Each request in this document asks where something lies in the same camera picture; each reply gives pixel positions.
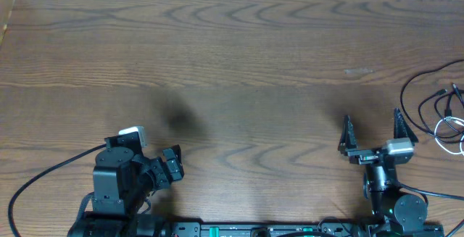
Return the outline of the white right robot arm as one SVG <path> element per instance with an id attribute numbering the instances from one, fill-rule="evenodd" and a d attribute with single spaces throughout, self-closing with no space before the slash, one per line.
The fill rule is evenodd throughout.
<path id="1" fill-rule="evenodd" d="M 355 165 L 363 165 L 363 194 L 371 202 L 371 218 L 352 226 L 352 236 L 443 236 L 443 226 L 427 223 L 425 194 L 405 192 L 396 166 L 409 162 L 418 142 L 399 109 L 394 110 L 394 137 L 383 146 L 360 149 L 350 116 L 345 116 L 338 151 Z"/>

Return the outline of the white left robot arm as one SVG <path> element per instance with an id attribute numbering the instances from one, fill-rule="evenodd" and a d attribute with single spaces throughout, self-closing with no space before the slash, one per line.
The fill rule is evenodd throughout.
<path id="1" fill-rule="evenodd" d="M 164 157 L 149 159 L 140 149 L 105 149 L 96 156 L 94 193 L 84 198 L 68 236 L 157 236 L 163 225 L 144 226 L 150 216 L 138 211 L 149 195 L 183 179 L 181 148 L 171 146 Z"/>

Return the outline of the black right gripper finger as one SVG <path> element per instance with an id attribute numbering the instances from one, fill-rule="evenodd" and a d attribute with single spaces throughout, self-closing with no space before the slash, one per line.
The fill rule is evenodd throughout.
<path id="1" fill-rule="evenodd" d="M 407 138 L 412 144 L 419 142 L 418 137 L 414 134 L 413 130 L 406 123 L 399 108 L 394 109 L 394 139 Z"/>
<path id="2" fill-rule="evenodd" d="M 354 125 L 349 115 L 344 116 L 343 129 L 339 140 L 338 151 L 341 154 L 348 154 L 357 150 L 357 140 L 355 138 Z"/>

